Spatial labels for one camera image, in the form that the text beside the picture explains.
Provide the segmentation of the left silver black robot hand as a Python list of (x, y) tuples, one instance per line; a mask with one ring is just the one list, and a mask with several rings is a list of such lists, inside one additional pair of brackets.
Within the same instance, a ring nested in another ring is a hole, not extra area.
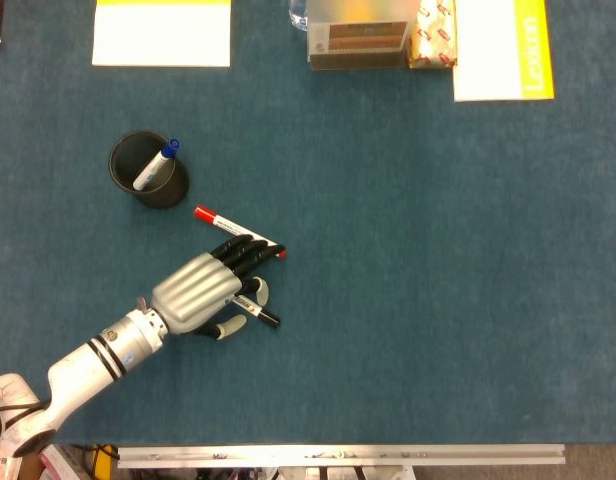
[(235, 236), (154, 287), (151, 306), (171, 333), (197, 331), (233, 299), (260, 290), (262, 281), (249, 273), (284, 251), (249, 234)]

